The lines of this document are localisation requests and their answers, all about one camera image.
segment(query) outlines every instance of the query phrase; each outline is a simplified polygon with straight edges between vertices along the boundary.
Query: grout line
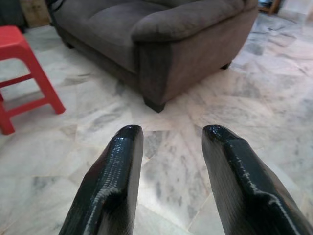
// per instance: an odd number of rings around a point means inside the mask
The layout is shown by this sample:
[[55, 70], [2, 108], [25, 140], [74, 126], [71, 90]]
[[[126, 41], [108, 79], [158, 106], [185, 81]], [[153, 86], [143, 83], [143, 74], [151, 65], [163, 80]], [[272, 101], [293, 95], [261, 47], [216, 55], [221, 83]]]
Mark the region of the grout line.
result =
[[195, 217], [191, 220], [190, 224], [188, 225], [187, 227], [187, 230], [189, 231], [189, 228], [191, 227], [191, 225], [193, 224], [193, 222], [196, 220], [196, 217], [198, 216], [198, 214], [200, 213], [200, 211], [202, 210], [202, 208], [204, 207], [204, 205], [206, 204], [206, 202], [209, 200], [209, 197], [211, 196], [211, 194], [213, 193], [210, 193], [208, 195], [208, 197], [205, 199], [204, 203], [202, 204], [202, 206], [199, 208], [197, 214], [195, 215]]

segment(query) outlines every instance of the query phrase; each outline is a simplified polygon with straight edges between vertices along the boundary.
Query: sofa armrest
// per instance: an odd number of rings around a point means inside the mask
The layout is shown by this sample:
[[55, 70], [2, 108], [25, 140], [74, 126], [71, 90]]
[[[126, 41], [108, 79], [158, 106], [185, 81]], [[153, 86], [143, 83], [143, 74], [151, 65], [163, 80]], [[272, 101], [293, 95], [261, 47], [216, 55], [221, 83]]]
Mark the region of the sofa armrest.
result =
[[155, 12], [134, 26], [132, 39], [136, 42], [180, 40], [237, 15], [245, 7], [243, 0], [203, 0]]

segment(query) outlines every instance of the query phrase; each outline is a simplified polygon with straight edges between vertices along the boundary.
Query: gray fabric upholstery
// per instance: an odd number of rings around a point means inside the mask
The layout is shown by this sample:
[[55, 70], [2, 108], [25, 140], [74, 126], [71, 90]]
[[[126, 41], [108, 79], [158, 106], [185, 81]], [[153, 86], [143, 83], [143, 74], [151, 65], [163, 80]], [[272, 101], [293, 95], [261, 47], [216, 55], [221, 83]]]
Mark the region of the gray fabric upholstery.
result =
[[184, 5], [184, 4], [188, 4], [188, 3], [191, 3], [194, 1], [200, 1], [200, 0], [145, 0], [145, 1], [168, 6], [168, 7], [177, 7], [180, 5]]
[[140, 86], [144, 97], [163, 104], [231, 62], [257, 14], [257, 8], [242, 12], [184, 40], [141, 43]]
[[62, 7], [66, 10], [58, 12], [55, 17], [58, 24], [69, 33], [129, 71], [136, 73], [138, 53], [136, 52], [137, 46], [131, 39], [131, 30], [145, 16], [166, 10], [168, 7], [144, 1], [132, 1], [106, 8], [105, 6], [109, 4], [101, 4], [101, 7], [104, 7], [102, 10], [98, 5], [97, 7], [90, 6], [84, 11], [80, 4], [74, 2], [71, 10]]
[[135, 25], [132, 39], [137, 42], [181, 40], [235, 16], [243, 8], [242, 0], [202, 0], [156, 12]]

